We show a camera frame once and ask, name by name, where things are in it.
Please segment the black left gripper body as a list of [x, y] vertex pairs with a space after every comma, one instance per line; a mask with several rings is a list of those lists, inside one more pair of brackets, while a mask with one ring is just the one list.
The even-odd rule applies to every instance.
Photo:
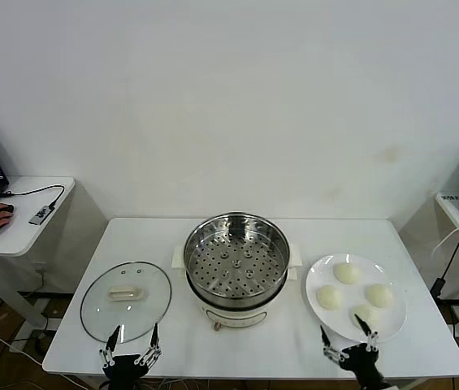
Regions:
[[139, 354], [115, 356], [111, 361], [103, 364], [102, 370], [106, 381], [102, 388], [110, 390], [139, 389], [138, 380], [149, 372], [146, 363], [137, 362]]

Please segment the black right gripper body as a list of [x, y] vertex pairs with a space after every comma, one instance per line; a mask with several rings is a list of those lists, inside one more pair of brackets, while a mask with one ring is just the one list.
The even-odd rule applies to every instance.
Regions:
[[392, 386], [375, 365], [379, 358], [378, 351], [367, 351], [366, 344], [356, 344], [343, 349], [341, 354], [347, 357], [339, 361], [340, 368], [354, 373], [360, 389], [378, 390]]

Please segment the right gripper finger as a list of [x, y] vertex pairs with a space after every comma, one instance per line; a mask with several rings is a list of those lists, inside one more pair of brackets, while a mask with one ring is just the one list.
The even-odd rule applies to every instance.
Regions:
[[372, 352], [372, 353], [377, 353], [378, 347], [377, 347], [377, 339], [378, 339], [378, 332], [372, 331], [370, 329], [370, 326], [366, 321], [364, 321], [358, 314], [354, 315], [355, 319], [357, 320], [357, 323], [359, 324], [360, 328], [363, 330], [367, 337], [367, 342], [366, 342], [366, 351]]
[[323, 325], [320, 326], [320, 332], [323, 343], [323, 354], [325, 357], [327, 357], [332, 362], [344, 362], [346, 359], [349, 358], [347, 353], [344, 353], [332, 346]]

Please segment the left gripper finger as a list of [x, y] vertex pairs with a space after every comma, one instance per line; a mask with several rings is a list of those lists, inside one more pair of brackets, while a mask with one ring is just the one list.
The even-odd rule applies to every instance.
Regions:
[[120, 330], [121, 330], [121, 326], [118, 325], [115, 328], [115, 330], [112, 332], [112, 334], [108, 337], [105, 347], [99, 350], [99, 354], [103, 360], [103, 363], [102, 363], [103, 368], [108, 368], [115, 364], [114, 351], [115, 351], [115, 347], [118, 342]]
[[149, 348], [134, 362], [138, 366], [153, 366], [160, 358], [162, 350], [159, 345], [158, 324], [154, 324], [152, 335], [149, 342]]

